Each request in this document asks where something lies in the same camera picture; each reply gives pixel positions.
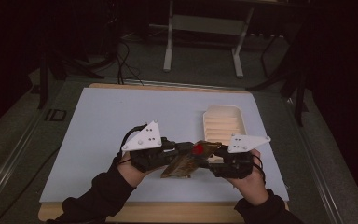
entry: table leg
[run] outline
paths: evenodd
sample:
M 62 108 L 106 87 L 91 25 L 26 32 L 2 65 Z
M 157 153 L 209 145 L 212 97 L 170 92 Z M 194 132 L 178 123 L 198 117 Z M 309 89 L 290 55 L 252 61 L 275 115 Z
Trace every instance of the table leg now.
M 172 61 L 172 17 L 173 17 L 173 1 L 170 1 L 170 15 L 168 18 L 168 43 L 167 49 L 165 50 L 165 59 L 164 59 L 164 72 L 171 71 L 171 61 Z
M 237 44 L 237 47 L 232 49 L 232 57 L 234 60 L 234 67 L 235 67 L 235 73 L 237 75 L 237 78 L 243 78 L 243 72 L 242 72 L 242 66 L 241 66 L 241 59 L 240 59 L 240 51 L 242 48 L 243 40 L 246 37 L 246 32 L 248 31 L 249 22 L 252 18 L 254 9 L 251 7 L 248 12 L 248 16 L 246 18 L 246 22 L 243 25 L 241 34 L 240 34 L 240 41 Z

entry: table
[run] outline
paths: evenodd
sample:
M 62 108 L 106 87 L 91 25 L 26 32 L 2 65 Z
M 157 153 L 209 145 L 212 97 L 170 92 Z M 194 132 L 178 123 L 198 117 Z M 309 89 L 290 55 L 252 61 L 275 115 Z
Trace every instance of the table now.
M 193 92 L 200 92 L 197 90 L 191 90 L 191 89 L 184 89 L 184 88 L 157 88 L 157 87 L 140 87 L 140 86 L 121 86 L 121 85 L 109 85 L 109 84 L 92 84 L 92 88 L 115 88 L 115 89 L 125 89 L 125 90 L 159 90 L 161 92 L 166 91 L 164 93 L 170 93 L 172 91 L 193 91 Z M 243 91 L 217 91 L 217 90 L 204 90 L 202 92 L 211 92 L 211 93 L 235 93 L 235 94 L 250 94 L 245 93 Z M 256 119 L 249 120 L 247 124 L 249 125 L 250 130 L 248 130 L 250 133 L 252 132 L 252 122 Z M 65 145 L 65 142 L 62 144 L 62 149 L 67 148 Z M 263 155 L 266 156 L 266 159 L 269 157 L 269 146 L 266 146 L 265 148 L 258 148 L 260 151 L 265 150 L 266 154 Z M 62 152 L 60 151 L 60 154 L 56 160 L 56 163 L 59 162 L 60 157 L 64 156 Z M 268 169 L 272 170 L 278 170 L 279 168 L 277 166 L 272 167 L 266 167 L 265 171 L 268 172 Z M 275 178 L 277 175 L 270 175 L 269 178 Z M 109 217 L 107 221 L 109 222 L 191 222 L 191 223 L 237 223 L 237 222 L 243 222 L 242 217 L 233 209 L 236 200 L 232 200 L 231 202 L 153 202 L 150 203 L 148 201 L 149 199 L 145 197 L 145 200 L 141 200 L 141 202 L 134 202 L 129 199 L 129 201 L 126 203 L 124 208 L 120 211 L 119 214 L 117 214 L 115 217 Z M 41 220 L 46 220 L 48 218 L 55 218 L 58 215 L 62 213 L 61 203 L 53 202 L 53 203 L 42 203 L 41 209 L 39 211 L 39 218 Z
M 243 78 L 243 71 L 241 67 L 240 51 L 244 38 L 247 36 L 248 28 L 251 19 L 254 15 L 255 7 L 263 5 L 276 5 L 280 7 L 308 7 L 310 2 L 307 4 L 292 4 L 288 2 L 278 0 L 242 0 L 237 1 L 249 5 L 249 9 L 243 12 L 246 17 L 244 20 L 228 20 L 220 18 L 201 17 L 193 15 L 181 15 L 174 13 L 173 4 L 174 0 L 170 1 L 169 7 L 169 18 L 168 18 L 168 39 L 167 48 L 165 50 L 165 58 L 163 70 L 165 72 L 171 71 L 172 64 L 172 33 L 173 30 L 185 30 L 212 34 L 222 35 L 237 35 L 238 43 L 231 50 L 236 76 Z

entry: person's right hand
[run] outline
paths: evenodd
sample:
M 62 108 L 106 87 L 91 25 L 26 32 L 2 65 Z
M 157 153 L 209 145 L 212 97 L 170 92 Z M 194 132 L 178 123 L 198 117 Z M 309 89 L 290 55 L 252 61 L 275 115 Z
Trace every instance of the person's right hand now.
M 124 177 L 124 179 L 129 183 L 131 186 L 136 188 L 139 184 L 141 184 L 142 180 L 152 172 L 161 169 L 162 167 L 156 168 L 151 171 L 147 171 L 145 173 L 139 171 L 131 164 L 131 156 L 130 152 L 126 152 L 123 155 L 123 158 L 120 161 L 120 164 L 117 166 L 118 171 Z
M 260 152 L 256 149 L 251 150 L 251 152 L 260 158 Z M 260 165 L 260 160 L 258 158 L 254 157 L 254 163 Z M 244 179 L 226 178 L 226 180 L 238 189 L 243 198 L 253 206 L 258 206 L 269 198 L 263 175 L 255 167 L 252 173 Z

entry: white plastic mount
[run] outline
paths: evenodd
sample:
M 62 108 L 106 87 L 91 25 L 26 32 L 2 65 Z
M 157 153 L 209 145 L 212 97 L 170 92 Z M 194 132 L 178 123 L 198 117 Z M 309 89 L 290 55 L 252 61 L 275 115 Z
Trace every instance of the white plastic mount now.
M 161 135 L 158 123 L 155 120 L 133 136 L 121 149 L 123 151 L 135 151 L 153 147 L 161 147 Z
M 259 147 L 267 142 L 270 142 L 270 137 L 251 136 L 244 134 L 233 134 L 228 146 L 229 153 L 247 152 L 256 147 Z

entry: gray floor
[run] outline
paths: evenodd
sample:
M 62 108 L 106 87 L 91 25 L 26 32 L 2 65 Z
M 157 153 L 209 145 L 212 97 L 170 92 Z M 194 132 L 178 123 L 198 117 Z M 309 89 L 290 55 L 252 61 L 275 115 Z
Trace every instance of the gray floor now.
M 186 34 L 181 36 L 183 39 L 176 39 L 172 71 L 163 72 L 165 36 L 164 32 L 155 32 L 147 42 L 134 35 L 125 37 L 130 47 L 126 62 L 145 85 L 243 90 L 244 86 L 265 80 L 259 62 L 260 53 L 268 43 L 263 37 L 246 38 L 241 52 L 245 78 L 237 79 L 226 44 L 205 45 L 197 39 L 200 47 L 194 48 L 190 47 L 194 41 L 189 45 L 188 39 L 184 38 Z M 286 49 L 284 40 L 279 39 L 268 51 L 268 70 L 279 63 Z M 120 54 L 124 57 L 125 53 L 126 48 L 121 46 Z M 18 162 L 6 163 L 6 167 L 15 168 L 12 173 L 0 176 L 6 182 L 0 189 L 0 216 L 4 214 L 0 223 L 40 223 L 38 200 L 53 165 L 54 152 L 59 148 L 76 109 L 77 99 L 90 83 L 115 83 L 117 65 L 98 73 L 106 78 L 90 79 L 75 71 L 66 81 L 50 78 L 50 98 L 45 109 L 37 110 L 38 95 L 27 93 L 0 119 L 0 168 L 10 155 L 19 158 Z M 124 77 L 133 76 L 126 66 L 123 74 Z M 30 77 L 38 83 L 37 70 Z M 137 78 L 126 82 L 142 84 Z M 291 198 L 291 211 L 306 223 L 358 223 L 358 188 L 312 101 L 311 92 L 306 92 L 308 111 L 303 113 L 304 127 L 300 128 L 293 119 L 290 99 L 279 94 L 281 85 L 277 83 L 254 92 L 254 96 L 266 130 L 274 140 L 271 144 Z M 49 109 L 66 110 L 68 116 L 63 122 L 46 121 Z

